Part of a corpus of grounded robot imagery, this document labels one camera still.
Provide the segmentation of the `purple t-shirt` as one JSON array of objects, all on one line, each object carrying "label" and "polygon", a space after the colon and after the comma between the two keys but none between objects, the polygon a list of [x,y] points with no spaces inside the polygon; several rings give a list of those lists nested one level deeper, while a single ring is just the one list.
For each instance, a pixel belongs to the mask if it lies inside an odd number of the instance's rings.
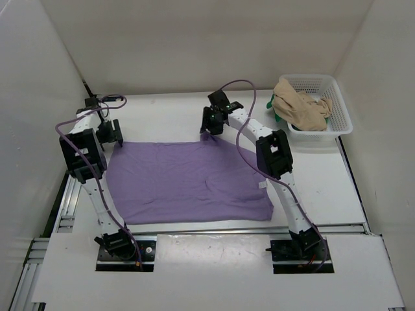
[{"label": "purple t-shirt", "polygon": [[274,206],[256,155],[219,137],[116,146],[106,182],[128,225],[268,221]]}]

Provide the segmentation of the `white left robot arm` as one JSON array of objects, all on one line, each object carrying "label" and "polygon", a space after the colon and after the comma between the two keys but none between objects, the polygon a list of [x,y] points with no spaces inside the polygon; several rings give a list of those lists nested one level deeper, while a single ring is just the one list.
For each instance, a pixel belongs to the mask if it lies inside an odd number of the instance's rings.
[{"label": "white left robot arm", "polygon": [[117,212],[108,190],[105,173],[108,169],[104,144],[123,145],[123,135],[117,119],[111,119],[105,101],[119,99],[122,108],[127,99],[121,95],[84,100],[85,107],[78,109],[76,117],[55,126],[64,155],[67,171],[80,182],[89,196],[101,234],[96,243],[111,256],[121,260],[139,260],[139,254],[123,217]]}]

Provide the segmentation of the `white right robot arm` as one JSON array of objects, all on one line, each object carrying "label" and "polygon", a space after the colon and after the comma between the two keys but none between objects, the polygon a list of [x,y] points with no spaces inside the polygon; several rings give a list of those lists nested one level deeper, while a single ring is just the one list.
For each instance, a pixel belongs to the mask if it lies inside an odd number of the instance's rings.
[{"label": "white right robot arm", "polygon": [[292,256],[299,259],[316,257],[321,251],[328,259],[328,247],[316,225],[302,207],[293,175],[293,157],[287,135],[283,130],[272,130],[251,118],[239,102],[230,102],[223,90],[208,96],[210,105],[203,109],[200,132],[222,134],[227,125],[237,130],[239,138],[245,136],[255,145],[256,164],[250,165],[269,180],[281,202],[291,237]]}]

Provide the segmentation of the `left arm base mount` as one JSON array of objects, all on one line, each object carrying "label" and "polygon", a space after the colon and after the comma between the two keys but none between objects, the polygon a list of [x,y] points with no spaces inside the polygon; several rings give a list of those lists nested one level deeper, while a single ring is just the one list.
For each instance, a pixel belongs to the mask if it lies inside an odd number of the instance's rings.
[{"label": "left arm base mount", "polygon": [[133,243],[115,251],[99,246],[95,271],[110,272],[153,272],[156,257],[157,236],[135,235],[141,261]]}]

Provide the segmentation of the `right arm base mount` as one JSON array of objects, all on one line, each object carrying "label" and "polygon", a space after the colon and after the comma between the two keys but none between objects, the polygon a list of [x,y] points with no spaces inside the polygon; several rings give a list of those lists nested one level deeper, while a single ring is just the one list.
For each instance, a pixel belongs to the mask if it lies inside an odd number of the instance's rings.
[{"label": "right arm base mount", "polygon": [[271,240],[265,251],[271,254],[275,275],[335,272],[326,239],[307,251],[302,251],[293,240]]}]

